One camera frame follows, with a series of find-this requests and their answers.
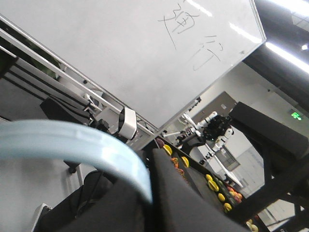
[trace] exit sign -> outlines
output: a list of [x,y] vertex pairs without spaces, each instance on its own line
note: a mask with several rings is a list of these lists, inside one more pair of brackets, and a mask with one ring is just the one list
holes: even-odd
[[295,119],[301,121],[301,116],[300,116],[300,114],[298,112],[293,112],[291,114],[291,116],[292,116],[292,118],[295,118]]

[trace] fluorescent light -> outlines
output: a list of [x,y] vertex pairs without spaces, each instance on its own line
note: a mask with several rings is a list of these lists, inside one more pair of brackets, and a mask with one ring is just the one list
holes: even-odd
[[300,59],[296,58],[292,54],[284,51],[283,49],[277,47],[276,45],[266,42],[265,43],[266,47],[268,47],[270,50],[273,52],[277,53],[279,56],[287,60],[288,62],[291,62],[295,66],[299,67],[301,70],[309,73],[309,65],[306,64],[305,62],[301,61]]
[[292,12],[303,16],[309,16],[309,4],[303,0],[270,0],[271,2],[283,6]]
[[208,10],[206,10],[204,7],[202,7],[200,4],[192,1],[192,0],[186,0],[187,3],[191,4],[195,8],[197,8],[199,11],[205,13],[208,17],[212,17],[212,13],[210,13]]
[[248,40],[252,41],[255,44],[259,44],[262,42],[262,39],[256,38],[253,35],[250,35],[248,32],[244,31],[243,29],[235,26],[234,24],[230,23],[231,29],[236,31],[239,35],[242,35],[243,37],[247,38]]
[[301,46],[301,49],[302,49],[302,50],[307,50],[307,49],[308,49],[308,44],[302,45],[302,46]]

